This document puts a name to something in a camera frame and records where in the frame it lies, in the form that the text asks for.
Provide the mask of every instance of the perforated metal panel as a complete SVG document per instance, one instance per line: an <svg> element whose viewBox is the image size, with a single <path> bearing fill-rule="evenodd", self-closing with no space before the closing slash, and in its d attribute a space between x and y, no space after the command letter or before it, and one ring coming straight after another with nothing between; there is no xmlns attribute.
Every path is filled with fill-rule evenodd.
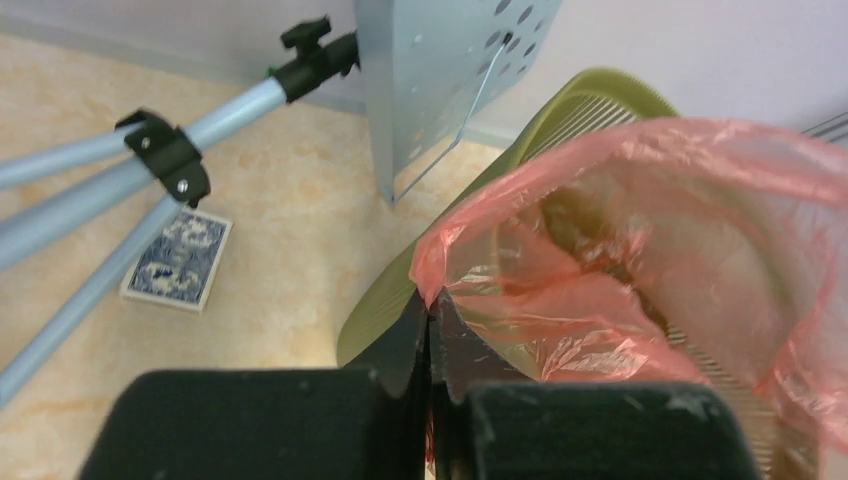
<svg viewBox="0 0 848 480"><path fill-rule="evenodd" d="M377 188L456 135L508 32L477 110L518 82L536 59L559 0L356 0Z"/></svg>

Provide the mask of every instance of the pink plastic bag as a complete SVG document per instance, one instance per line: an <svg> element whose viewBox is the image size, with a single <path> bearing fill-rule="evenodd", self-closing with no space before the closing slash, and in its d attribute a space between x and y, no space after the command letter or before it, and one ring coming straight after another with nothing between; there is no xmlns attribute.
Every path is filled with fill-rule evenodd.
<svg viewBox="0 0 848 480"><path fill-rule="evenodd" d="M428 305L446 287L543 381L703 381L667 319L785 421L848 452L844 245L848 151L659 119L492 182L419 240L410 277Z"/></svg>

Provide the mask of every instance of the deck of cards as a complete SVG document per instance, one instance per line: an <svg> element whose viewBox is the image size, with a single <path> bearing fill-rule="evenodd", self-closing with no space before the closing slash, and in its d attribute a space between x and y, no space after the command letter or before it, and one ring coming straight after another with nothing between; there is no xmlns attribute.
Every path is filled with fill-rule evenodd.
<svg viewBox="0 0 848 480"><path fill-rule="evenodd" d="M121 282L121 296L200 313L233 223L183 210Z"/></svg>

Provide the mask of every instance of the white wall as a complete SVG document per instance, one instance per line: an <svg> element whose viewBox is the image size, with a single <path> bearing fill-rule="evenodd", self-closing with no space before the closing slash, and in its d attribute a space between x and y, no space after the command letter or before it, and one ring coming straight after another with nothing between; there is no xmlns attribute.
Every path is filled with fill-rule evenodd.
<svg viewBox="0 0 848 480"><path fill-rule="evenodd" d="M354 28L353 0L0 1L9 17L241 79L287 58L277 36L303 18L329 13L336 32ZM536 66L474 126L514 136L572 75L609 65L641 77L684 114L802 130L848 110L846 19L846 0L563 0ZM333 81L323 93L361 102L360 82Z"/></svg>

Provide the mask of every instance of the floor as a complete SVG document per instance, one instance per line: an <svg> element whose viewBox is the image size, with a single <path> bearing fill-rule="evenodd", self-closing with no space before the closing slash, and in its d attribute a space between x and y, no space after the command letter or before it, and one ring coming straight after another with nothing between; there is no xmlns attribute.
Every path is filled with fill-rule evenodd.
<svg viewBox="0 0 848 480"><path fill-rule="evenodd" d="M9 36L0 59L0 159L109 131L142 105L186 124L241 91ZM392 209L376 194L359 116L294 105L211 149L201 207L235 226L205 312L108 295L0 411L0 478L72 478L145 371L334 366L336 336L372 279L498 153L460 144ZM116 160L0 192L0 218ZM0 272L0 367L161 195L151 185Z"/></svg>

